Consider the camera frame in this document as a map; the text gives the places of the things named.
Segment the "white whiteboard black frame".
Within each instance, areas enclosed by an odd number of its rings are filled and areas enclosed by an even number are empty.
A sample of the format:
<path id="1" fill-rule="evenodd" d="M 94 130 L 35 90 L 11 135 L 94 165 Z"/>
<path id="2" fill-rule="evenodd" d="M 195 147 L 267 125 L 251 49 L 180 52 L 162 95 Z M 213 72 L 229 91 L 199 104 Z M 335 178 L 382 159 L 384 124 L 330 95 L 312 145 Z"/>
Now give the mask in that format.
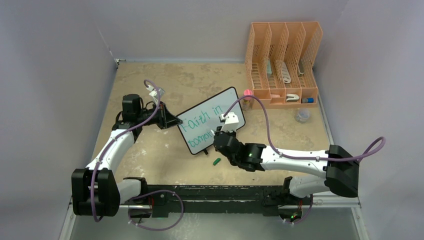
<path id="1" fill-rule="evenodd" d="M 231 86 L 177 115 L 182 120 L 182 124 L 178 125 L 179 131 L 192 155 L 213 145 L 212 131 L 224 125 L 220 116 L 238 98 L 236 88 Z"/>

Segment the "green marker cap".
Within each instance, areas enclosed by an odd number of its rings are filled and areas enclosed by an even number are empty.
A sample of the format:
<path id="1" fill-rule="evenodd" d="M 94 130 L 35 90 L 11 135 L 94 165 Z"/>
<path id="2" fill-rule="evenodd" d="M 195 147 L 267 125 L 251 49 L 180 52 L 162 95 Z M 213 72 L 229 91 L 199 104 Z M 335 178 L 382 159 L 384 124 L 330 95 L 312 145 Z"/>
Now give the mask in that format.
<path id="1" fill-rule="evenodd" d="M 217 158 L 212 164 L 216 166 L 221 161 L 221 158 Z"/>

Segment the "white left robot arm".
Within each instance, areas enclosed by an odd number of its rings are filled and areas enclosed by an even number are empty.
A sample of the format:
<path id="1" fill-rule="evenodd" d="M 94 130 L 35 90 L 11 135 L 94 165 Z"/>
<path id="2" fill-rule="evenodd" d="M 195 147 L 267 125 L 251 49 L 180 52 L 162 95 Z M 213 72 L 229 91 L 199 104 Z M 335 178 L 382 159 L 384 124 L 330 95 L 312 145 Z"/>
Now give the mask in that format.
<path id="1" fill-rule="evenodd" d="M 101 152 L 85 168 L 71 175 L 72 207 L 78 216 L 94 216 L 96 221 L 113 217 L 119 206 L 129 200 L 146 203 L 149 191 L 145 178 L 126 177 L 116 183 L 114 173 L 127 151 L 136 143 L 143 127 L 157 125 L 161 130 L 180 125 L 162 101 L 144 107 L 138 94 L 122 98 L 122 111 L 115 118 L 110 137 Z"/>

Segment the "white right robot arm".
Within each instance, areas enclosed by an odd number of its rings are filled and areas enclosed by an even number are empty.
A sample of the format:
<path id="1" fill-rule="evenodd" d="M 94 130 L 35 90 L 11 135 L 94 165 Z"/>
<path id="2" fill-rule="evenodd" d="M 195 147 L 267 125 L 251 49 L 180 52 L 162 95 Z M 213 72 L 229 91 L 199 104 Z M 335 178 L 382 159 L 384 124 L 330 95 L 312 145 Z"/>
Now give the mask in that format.
<path id="1" fill-rule="evenodd" d="M 280 196 L 288 204 L 308 195 L 330 191 L 335 195 L 358 197 L 359 168 L 356 160 L 341 146 L 328 150 L 298 151 L 279 149 L 261 143 L 242 143 L 234 132 L 216 132 L 213 146 L 232 166 L 247 172 L 284 170 L 305 173 L 284 181 Z"/>

